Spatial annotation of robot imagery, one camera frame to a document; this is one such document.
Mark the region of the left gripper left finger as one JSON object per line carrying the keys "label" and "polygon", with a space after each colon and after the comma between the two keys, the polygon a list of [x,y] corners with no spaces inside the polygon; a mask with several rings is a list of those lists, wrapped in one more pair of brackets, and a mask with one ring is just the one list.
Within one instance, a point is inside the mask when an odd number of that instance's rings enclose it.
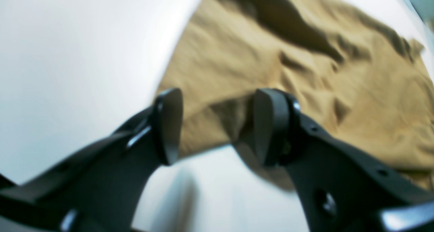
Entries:
{"label": "left gripper left finger", "polygon": [[22,185],[1,179],[2,232],[129,232],[143,189],[178,160],[179,88]]}

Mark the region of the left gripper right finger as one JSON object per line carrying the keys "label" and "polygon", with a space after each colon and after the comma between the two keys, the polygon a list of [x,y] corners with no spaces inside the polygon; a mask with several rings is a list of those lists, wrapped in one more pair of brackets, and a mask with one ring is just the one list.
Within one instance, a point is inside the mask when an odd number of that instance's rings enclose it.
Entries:
{"label": "left gripper right finger", "polygon": [[284,167],[312,232],[432,232],[433,193],[335,139],[281,90],[254,94],[259,162]]}

